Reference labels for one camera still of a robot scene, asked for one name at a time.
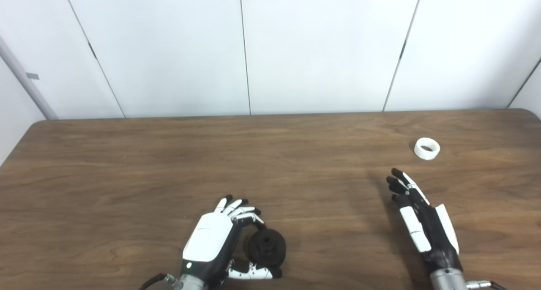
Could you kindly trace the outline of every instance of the wood grain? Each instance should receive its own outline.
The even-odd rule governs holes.
[[[434,161],[412,152],[425,136]],[[38,122],[0,169],[0,285],[134,290],[177,274],[199,216],[231,193],[288,250],[284,278],[224,290],[428,290],[391,167],[445,202],[467,279],[541,287],[541,123],[521,109]]]

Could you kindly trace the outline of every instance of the silver connector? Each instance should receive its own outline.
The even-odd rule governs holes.
[[[430,275],[435,290],[467,290],[462,271],[454,268],[439,269]]]
[[[172,276],[171,274],[167,273],[167,276],[166,278],[164,278],[164,282],[170,284],[170,285],[173,285],[174,283],[176,283],[176,278],[174,276]]]
[[[175,279],[174,284],[171,286],[173,290],[208,290],[206,282],[187,274],[182,274],[179,279]]]
[[[492,286],[492,283],[488,280],[471,280],[469,282],[466,282],[466,287],[470,289],[481,289],[481,288],[489,288]]]

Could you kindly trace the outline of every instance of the black cable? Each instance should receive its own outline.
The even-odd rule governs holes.
[[[494,290],[507,290],[506,288],[503,288],[502,286],[496,284],[493,281],[490,281],[490,287]]]
[[[149,288],[152,284],[156,284],[157,282],[164,280],[166,277],[167,277],[167,274],[164,274],[164,273],[160,273],[156,276],[153,276],[149,280],[147,280],[144,284],[142,284],[139,290],[145,290],[146,288]]]

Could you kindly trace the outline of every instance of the white ring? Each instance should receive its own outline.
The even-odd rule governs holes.
[[[440,146],[438,142],[436,142],[436,140],[433,140],[431,138],[421,138],[417,140],[417,143],[415,143],[415,148],[413,150],[415,151],[417,157],[423,160],[432,160],[438,155],[440,151]]]

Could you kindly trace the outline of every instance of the black pulley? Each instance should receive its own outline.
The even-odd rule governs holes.
[[[286,240],[275,230],[258,230],[248,241],[247,250],[247,257],[252,263],[277,268],[286,259]]]

